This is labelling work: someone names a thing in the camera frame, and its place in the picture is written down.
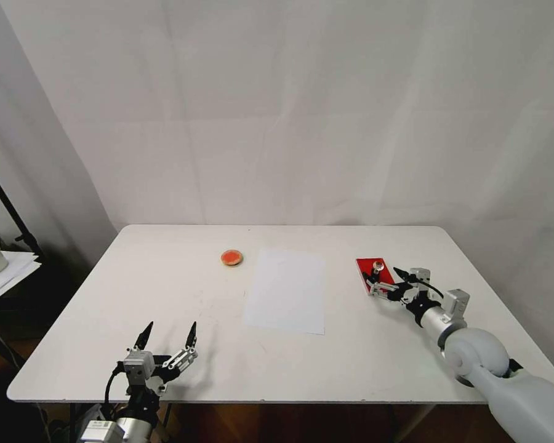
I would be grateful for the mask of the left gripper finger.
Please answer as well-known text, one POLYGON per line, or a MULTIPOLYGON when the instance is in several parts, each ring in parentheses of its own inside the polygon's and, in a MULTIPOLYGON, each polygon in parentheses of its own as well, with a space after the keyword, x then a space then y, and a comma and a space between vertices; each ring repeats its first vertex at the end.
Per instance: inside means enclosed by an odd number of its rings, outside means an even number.
POLYGON ((142 332, 139 333, 139 335, 138 335, 138 337, 135 341, 135 344, 133 346, 134 351, 143 351, 146 348, 147 343, 149 341, 149 337, 150 337, 152 328, 153 328, 153 324, 154 324, 154 322, 151 321, 145 327, 145 329, 142 332))
POLYGON ((196 332, 197 322, 194 321, 183 349, 166 359, 162 364, 162 368, 169 371, 179 370, 182 372, 194 362, 194 360, 198 357, 198 353, 195 348, 197 342, 196 332))

